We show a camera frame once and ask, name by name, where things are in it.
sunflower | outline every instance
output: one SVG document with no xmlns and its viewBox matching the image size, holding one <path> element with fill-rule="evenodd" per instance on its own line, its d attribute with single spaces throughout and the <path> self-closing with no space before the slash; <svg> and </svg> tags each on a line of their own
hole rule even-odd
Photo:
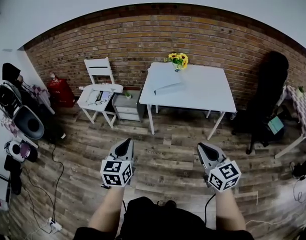
<svg viewBox="0 0 306 240">
<path fill-rule="evenodd" d="M 171 53 L 171 54 L 169 54 L 168 55 L 168 57 L 170 58 L 170 59 L 174 59 L 174 58 L 177 58 L 177 53 Z"/>
<path fill-rule="evenodd" d="M 182 59 L 183 61 L 188 61 L 188 56 L 184 53 L 179 54 L 179 59 Z"/>
<path fill-rule="evenodd" d="M 185 69 L 187 67 L 187 63 L 188 63 L 187 60 L 183 60 L 183 63 L 182 63 L 183 69 Z"/>
</svg>

white nightstand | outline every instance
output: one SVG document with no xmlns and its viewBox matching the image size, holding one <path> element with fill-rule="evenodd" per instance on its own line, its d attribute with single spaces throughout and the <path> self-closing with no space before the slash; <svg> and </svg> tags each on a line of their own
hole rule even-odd
<svg viewBox="0 0 306 240">
<path fill-rule="evenodd" d="M 112 100 L 112 105 L 119 119 L 142 121 L 145 105 L 139 103 L 142 90 L 127 90 L 132 95 L 131 99 L 126 99 L 122 93 L 116 93 Z"/>
</svg>

white box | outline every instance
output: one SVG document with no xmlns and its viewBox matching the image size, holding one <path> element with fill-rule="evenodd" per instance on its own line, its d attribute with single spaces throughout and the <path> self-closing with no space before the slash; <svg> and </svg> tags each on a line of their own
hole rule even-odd
<svg viewBox="0 0 306 240">
<path fill-rule="evenodd" d="M 207 182 L 218 191 L 223 192 L 235 186 L 241 176 L 235 161 L 214 168 L 210 171 Z"/>
<path fill-rule="evenodd" d="M 133 175 L 131 162 L 103 160 L 101 175 L 105 185 L 124 187 Z"/>
<path fill-rule="evenodd" d="M 185 89 L 180 72 L 175 72 L 171 62 L 158 64 L 148 69 L 149 85 L 155 95 L 169 94 Z"/>
</svg>

red fire extinguisher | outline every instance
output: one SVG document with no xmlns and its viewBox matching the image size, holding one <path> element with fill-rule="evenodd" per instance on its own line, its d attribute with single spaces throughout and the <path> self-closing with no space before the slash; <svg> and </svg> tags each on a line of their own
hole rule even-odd
<svg viewBox="0 0 306 240">
<path fill-rule="evenodd" d="M 66 79 L 60 79 L 51 73 L 51 82 L 48 91 L 51 94 L 51 103 L 56 107 L 71 108 L 75 104 L 75 96 L 67 84 Z"/>
</svg>

small potted plant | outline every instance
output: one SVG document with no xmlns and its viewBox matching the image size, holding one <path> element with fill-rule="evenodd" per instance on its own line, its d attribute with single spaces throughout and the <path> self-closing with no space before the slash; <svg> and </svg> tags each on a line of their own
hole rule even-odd
<svg viewBox="0 0 306 240">
<path fill-rule="evenodd" d="M 125 92 L 125 97 L 126 97 L 126 99 L 130 100 L 132 95 L 128 91 L 126 91 Z"/>
<path fill-rule="evenodd" d="M 303 86 L 299 86 L 297 89 L 296 89 L 296 96 L 301 98 L 304 94 L 304 88 Z"/>
</svg>

